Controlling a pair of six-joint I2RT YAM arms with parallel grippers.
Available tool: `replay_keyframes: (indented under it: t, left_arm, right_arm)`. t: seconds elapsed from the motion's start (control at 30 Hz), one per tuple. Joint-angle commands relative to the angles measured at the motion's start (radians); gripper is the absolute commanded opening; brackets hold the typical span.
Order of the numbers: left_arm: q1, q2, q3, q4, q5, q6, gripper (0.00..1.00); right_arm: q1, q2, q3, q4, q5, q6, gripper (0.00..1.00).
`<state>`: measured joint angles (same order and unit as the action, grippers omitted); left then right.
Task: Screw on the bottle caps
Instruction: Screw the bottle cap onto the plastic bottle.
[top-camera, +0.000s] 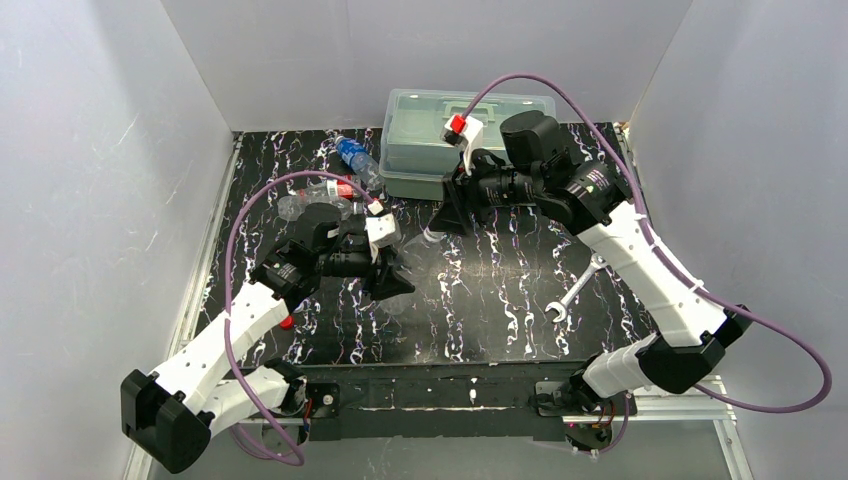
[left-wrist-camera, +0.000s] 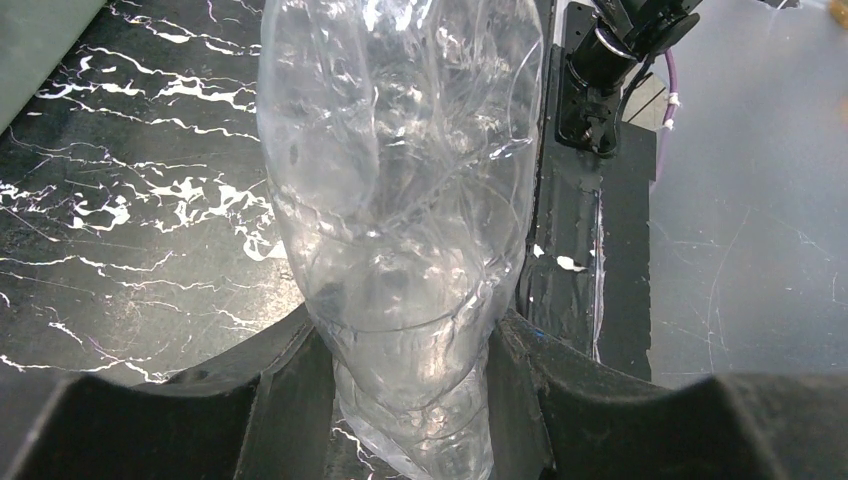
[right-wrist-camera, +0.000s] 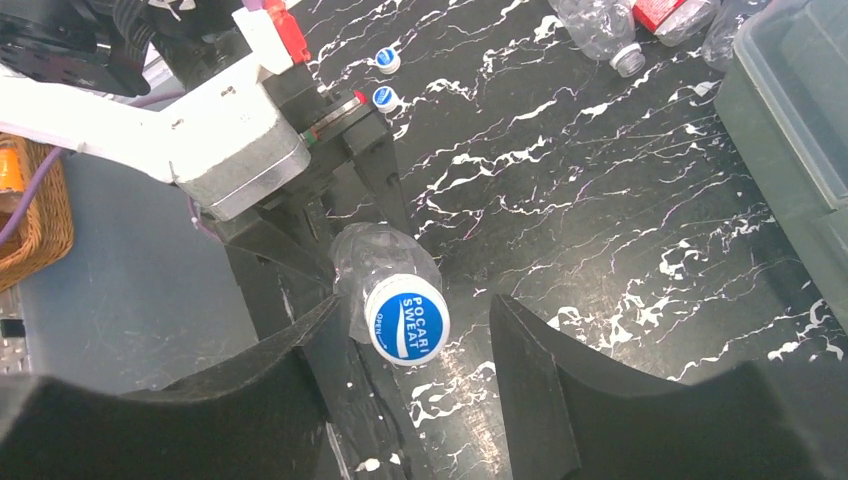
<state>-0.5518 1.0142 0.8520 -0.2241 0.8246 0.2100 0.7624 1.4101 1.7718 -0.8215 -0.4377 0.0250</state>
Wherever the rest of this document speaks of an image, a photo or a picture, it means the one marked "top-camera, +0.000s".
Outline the clear unlabelled plastic bottle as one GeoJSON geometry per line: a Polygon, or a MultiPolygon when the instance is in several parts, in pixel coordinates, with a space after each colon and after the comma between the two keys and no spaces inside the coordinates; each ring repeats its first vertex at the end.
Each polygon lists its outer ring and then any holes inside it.
{"type": "Polygon", "coordinates": [[[415,291],[381,301],[379,307],[382,311],[390,315],[399,315],[413,303],[426,283],[430,268],[441,255],[445,236],[443,232],[426,228],[401,247],[397,257],[398,270],[400,276],[415,287],[415,291]]]}

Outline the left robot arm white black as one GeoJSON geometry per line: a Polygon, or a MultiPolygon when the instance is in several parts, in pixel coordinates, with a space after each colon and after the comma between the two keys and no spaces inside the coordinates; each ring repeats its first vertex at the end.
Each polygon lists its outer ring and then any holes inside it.
{"type": "Polygon", "coordinates": [[[311,388],[291,363],[272,359],[245,374],[239,359],[275,327],[293,326],[292,310],[324,278],[359,278],[375,301],[414,292],[397,270],[400,239],[394,215],[378,201],[363,221],[345,225],[332,204],[308,205],[291,232],[261,260],[227,309],[178,353],[149,373],[130,372],[120,386],[122,431],[161,466],[177,474],[210,440],[259,414],[293,419],[298,437],[278,460],[300,466],[311,417],[330,388],[311,388]]]}

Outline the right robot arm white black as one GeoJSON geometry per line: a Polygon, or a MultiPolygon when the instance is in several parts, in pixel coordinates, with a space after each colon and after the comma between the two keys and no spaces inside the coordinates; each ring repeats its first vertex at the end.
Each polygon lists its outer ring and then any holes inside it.
{"type": "Polygon", "coordinates": [[[533,205],[600,255],[652,316],[654,334],[593,356],[564,389],[596,404],[627,390],[656,386],[681,394],[710,374],[749,321],[700,297],[690,274],[668,268],[659,237],[644,228],[623,178],[606,163],[572,160],[559,123],[538,110],[500,125],[506,154],[482,145],[483,124],[454,114],[443,140],[459,149],[442,180],[443,202],[429,227],[466,235],[495,209],[533,205]]]}

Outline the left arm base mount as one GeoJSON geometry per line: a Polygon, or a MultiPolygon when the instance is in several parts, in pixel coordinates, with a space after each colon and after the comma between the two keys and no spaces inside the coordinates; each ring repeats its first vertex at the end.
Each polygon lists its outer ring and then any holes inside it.
{"type": "Polygon", "coordinates": [[[318,382],[290,386],[270,410],[278,417],[308,419],[336,418],[340,412],[341,388],[336,383],[318,382]]]}

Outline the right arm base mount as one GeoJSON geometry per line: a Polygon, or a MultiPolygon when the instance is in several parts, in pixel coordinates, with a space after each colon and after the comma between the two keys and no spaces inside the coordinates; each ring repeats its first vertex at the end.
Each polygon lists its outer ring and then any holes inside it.
{"type": "Polygon", "coordinates": [[[528,404],[541,417],[559,417],[572,452],[592,457],[615,447],[638,412],[630,392],[598,399],[568,382],[537,382],[528,404]]]}

